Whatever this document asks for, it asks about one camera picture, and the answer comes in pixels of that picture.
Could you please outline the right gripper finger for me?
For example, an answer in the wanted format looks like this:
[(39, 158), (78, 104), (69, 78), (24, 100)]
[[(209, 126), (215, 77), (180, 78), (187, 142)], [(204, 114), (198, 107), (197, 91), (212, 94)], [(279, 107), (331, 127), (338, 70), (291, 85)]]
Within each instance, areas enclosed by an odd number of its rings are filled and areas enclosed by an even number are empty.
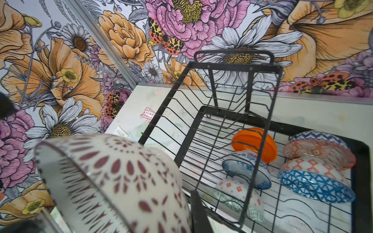
[(190, 193), (190, 205), (192, 216), (192, 232), (214, 233), (199, 193), (196, 190), (192, 190)]

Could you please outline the green patterned bowl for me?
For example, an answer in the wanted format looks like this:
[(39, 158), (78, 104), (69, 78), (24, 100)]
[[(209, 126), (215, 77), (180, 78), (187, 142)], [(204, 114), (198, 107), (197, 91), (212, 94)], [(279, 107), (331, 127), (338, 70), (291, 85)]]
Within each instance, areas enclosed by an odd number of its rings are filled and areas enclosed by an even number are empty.
[[(217, 200), (234, 210), (236, 213), (243, 211), (244, 202), (248, 194), (249, 185), (239, 178), (226, 178), (220, 180), (212, 192)], [(253, 189), (247, 207), (246, 217), (256, 221), (265, 221), (264, 204), (258, 192)]]

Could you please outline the black wire dish rack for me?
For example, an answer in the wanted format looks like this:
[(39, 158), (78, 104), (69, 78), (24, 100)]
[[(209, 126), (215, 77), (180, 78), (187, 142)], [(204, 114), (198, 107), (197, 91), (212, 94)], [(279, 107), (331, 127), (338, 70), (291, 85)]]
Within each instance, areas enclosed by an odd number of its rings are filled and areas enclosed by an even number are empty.
[(282, 71), (193, 60), (139, 142), (174, 158), (195, 233), (372, 232), (372, 150), (356, 129), (276, 119)]

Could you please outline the blue floral bowl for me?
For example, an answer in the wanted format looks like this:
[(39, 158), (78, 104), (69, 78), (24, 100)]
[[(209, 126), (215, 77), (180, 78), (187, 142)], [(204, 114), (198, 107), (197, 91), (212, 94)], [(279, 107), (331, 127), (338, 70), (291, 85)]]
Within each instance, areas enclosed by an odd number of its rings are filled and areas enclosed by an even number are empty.
[[(227, 155), (221, 165), (230, 177), (240, 177), (245, 181), (251, 181), (254, 167), (256, 165), (256, 159), (257, 153), (253, 151), (236, 151)], [(272, 182), (269, 167), (264, 161), (260, 160), (255, 177), (254, 188), (266, 190), (270, 189), (271, 186)]]

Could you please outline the maroon petal patterned bowl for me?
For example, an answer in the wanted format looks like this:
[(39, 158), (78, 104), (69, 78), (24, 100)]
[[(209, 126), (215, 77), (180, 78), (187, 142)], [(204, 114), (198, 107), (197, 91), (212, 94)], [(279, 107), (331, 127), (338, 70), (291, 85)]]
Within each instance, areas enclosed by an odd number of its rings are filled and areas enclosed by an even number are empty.
[(35, 148), (45, 187), (75, 233), (190, 233), (173, 159), (108, 134), (47, 139)]

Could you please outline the blue geometric bowl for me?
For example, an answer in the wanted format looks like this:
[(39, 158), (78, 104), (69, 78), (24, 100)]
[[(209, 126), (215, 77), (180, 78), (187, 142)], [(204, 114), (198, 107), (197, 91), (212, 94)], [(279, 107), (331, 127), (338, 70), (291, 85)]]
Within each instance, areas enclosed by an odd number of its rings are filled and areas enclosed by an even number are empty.
[(289, 190), (321, 202), (350, 203), (356, 199), (342, 173), (316, 157), (298, 157), (287, 161), (277, 178)]

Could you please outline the red patterned bowl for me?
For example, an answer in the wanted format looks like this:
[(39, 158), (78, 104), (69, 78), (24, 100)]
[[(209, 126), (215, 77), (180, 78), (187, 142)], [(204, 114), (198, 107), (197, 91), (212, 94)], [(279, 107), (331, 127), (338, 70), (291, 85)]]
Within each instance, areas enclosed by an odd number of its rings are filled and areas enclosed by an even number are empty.
[(302, 156), (318, 157), (338, 170), (356, 164), (356, 157), (338, 136), (321, 131), (305, 131), (292, 136), (284, 147), (288, 159)]

